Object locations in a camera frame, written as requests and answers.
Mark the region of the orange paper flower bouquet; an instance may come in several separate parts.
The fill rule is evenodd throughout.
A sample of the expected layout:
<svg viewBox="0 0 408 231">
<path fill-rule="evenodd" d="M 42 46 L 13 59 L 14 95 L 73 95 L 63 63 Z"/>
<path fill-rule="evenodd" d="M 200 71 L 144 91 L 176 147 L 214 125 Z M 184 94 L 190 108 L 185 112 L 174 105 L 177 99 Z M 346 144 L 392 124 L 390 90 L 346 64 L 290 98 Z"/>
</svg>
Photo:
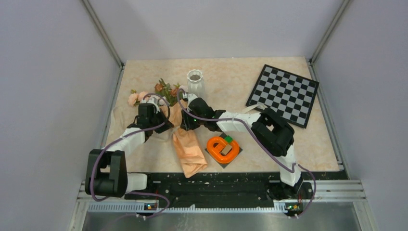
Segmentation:
<svg viewBox="0 0 408 231">
<path fill-rule="evenodd" d="M 170 108 L 167 108 L 166 103 L 159 97 L 155 95 L 147 96 L 147 91 L 137 92 L 134 89 L 130 90 L 127 102 L 130 106 L 136 107 L 142 100 L 148 100 L 150 98 L 157 98 L 159 100 L 159 106 L 165 116 L 170 114 L 169 122 L 174 126 L 171 130 L 170 138 L 173 141 L 174 150 L 180 161 L 184 176 L 190 178 L 204 170 L 207 167 L 207 161 L 195 132 L 193 130 L 186 131 L 180 127 L 182 124 L 182 109 L 176 98 L 176 93 L 179 89 L 185 92 L 188 91 L 187 86 L 183 86 L 179 83 L 170 86 L 170 84 L 164 82 L 163 79 L 160 79 L 154 87 L 154 93 L 166 99 L 170 104 Z"/>
</svg>

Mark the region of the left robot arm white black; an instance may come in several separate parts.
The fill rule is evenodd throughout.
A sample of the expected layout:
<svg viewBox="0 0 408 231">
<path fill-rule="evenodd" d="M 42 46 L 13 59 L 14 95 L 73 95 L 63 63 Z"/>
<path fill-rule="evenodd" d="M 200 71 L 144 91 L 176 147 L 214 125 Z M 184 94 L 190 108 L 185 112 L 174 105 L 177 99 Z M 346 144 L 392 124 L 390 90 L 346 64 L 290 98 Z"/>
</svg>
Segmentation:
<svg viewBox="0 0 408 231">
<path fill-rule="evenodd" d="M 154 132 L 163 133 L 174 125 L 169 120 L 170 107 L 165 113 L 155 103 L 141 103 L 138 114 L 124 133 L 102 149 L 88 155 L 85 192 L 99 202 L 108 197 L 120 198 L 128 189 L 126 158 L 144 144 Z"/>
</svg>

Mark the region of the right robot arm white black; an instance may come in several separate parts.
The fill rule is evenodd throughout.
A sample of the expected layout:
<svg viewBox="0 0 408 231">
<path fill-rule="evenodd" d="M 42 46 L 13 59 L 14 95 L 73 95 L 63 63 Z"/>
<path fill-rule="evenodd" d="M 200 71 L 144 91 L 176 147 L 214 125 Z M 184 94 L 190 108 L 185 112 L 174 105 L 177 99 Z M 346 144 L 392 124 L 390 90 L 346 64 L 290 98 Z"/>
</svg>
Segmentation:
<svg viewBox="0 0 408 231">
<path fill-rule="evenodd" d="M 302 191 L 301 171 L 294 154 L 294 129 L 275 111 L 266 108 L 252 114 L 214 110 L 203 98 L 186 94 L 179 103 L 182 107 L 182 127 L 185 130 L 204 126 L 210 131 L 248 133 L 255 142 L 278 164 L 282 192 L 295 198 Z"/>
</svg>

